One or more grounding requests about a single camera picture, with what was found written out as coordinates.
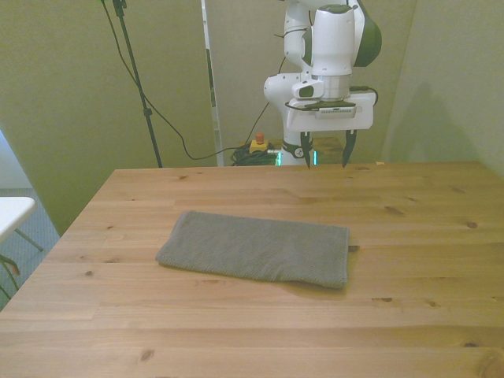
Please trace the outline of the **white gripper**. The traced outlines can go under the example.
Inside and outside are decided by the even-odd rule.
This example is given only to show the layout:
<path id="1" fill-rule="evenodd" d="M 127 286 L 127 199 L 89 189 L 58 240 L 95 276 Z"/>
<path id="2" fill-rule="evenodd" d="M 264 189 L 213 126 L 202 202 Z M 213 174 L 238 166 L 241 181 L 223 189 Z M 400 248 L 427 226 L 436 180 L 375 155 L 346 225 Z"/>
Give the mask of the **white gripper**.
<path id="1" fill-rule="evenodd" d="M 294 98 L 287 102 L 285 127 L 291 132 L 301 132 L 300 143 L 307 167 L 311 166 L 310 151 L 313 148 L 309 132 L 346 131 L 342 157 L 342 167 L 345 168 L 354 150 L 356 130 L 372 126 L 374 103 L 374 92 L 355 93 L 336 101 Z"/>

